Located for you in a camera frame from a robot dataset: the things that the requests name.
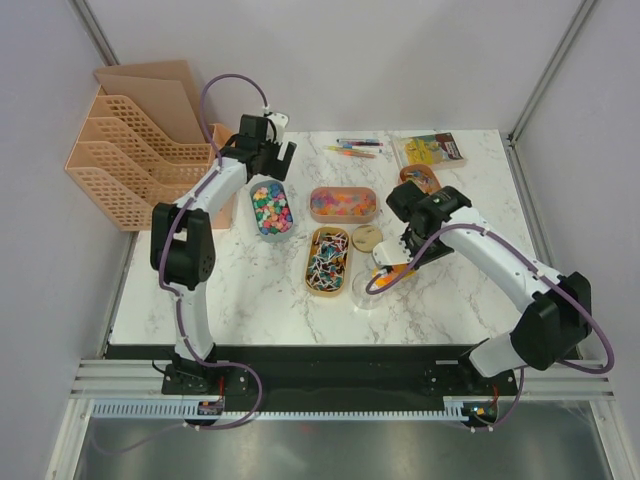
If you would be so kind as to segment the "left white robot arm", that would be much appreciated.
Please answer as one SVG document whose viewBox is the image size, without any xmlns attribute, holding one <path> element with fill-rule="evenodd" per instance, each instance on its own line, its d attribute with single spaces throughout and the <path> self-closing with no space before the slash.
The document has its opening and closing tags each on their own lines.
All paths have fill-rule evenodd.
<svg viewBox="0 0 640 480">
<path fill-rule="evenodd" d="M 239 131 L 213 148 L 211 168 L 195 186 L 153 208 L 150 263 L 160 288 L 173 296 L 177 335 L 164 373 L 165 395 L 207 395 L 218 385 L 206 301 L 216 262 L 212 218 L 254 176 L 286 178 L 296 150 L 290 142 L 279 156 L 288 123 L 279 112 L 243 115 Z"/>
</svg>

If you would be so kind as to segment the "clear glass jar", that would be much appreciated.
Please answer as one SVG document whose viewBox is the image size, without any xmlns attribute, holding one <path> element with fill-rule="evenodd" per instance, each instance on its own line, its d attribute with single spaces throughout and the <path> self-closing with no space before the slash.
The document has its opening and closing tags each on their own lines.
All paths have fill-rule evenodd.
<svg viewBox="0 0 640 480">
<path fill-rule="evenodd" d="M 378 293 L 380 287 L 369 283 L 380 275 L 378 269 L 362 270 L 357 273 L 351 283 L 351 299 L 354 305 L 361 310 L 371 311 L 378 308 L 386 293 Z"/>
</svg>

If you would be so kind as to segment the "yellow plastic scoop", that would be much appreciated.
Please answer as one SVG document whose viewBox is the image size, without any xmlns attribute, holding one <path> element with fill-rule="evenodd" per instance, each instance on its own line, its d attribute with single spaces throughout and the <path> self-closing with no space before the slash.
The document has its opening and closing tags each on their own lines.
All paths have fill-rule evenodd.
<svg viewBox="0 0 640 480">
<path fill-rule="evenodd" d="M 374 279 L 371 289 L 377 291 L 393 283 L 407 269 L 407 264 L 376 268 L 372 273 Z"/>
</svg>

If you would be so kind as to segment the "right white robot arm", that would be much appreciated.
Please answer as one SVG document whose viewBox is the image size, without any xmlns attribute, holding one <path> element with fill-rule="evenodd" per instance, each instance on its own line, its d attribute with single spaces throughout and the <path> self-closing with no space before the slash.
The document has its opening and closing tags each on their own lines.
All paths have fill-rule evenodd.
<svg viewBox="0 0 640 480">
<path fill-rule="evenodd" d="M 585 317 L 591 311 L 589 281 L 578 272 L 563 275 L 511 245 L 456 188 L 427 194 L 406 182 L 392 190 L 386 204 L 406 228 L 375 247 L 374 259 L 384 271 L 402 264 L 418 270 L 458 253 L 493 281 L 520 314 L 511 331 L 462 355 L 457 377 L 465 391 L 481 393 L 495 376 L 515 368 L 544 371 L 591 334 Z"/>
</svg>

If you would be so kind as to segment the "pink tray of gummy candies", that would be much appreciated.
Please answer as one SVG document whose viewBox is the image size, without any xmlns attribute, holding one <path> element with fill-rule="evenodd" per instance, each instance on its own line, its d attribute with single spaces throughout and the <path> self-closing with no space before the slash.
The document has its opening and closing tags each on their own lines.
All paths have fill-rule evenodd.
<svg viewBox="0 0 640 480">
<path fill-rule="evenodd" d="M 309 210 L 319 223 L 365 224 L 375 218 L 378 201 L 367 187 L 318 187 L 310 194 Z"/>
</svg>

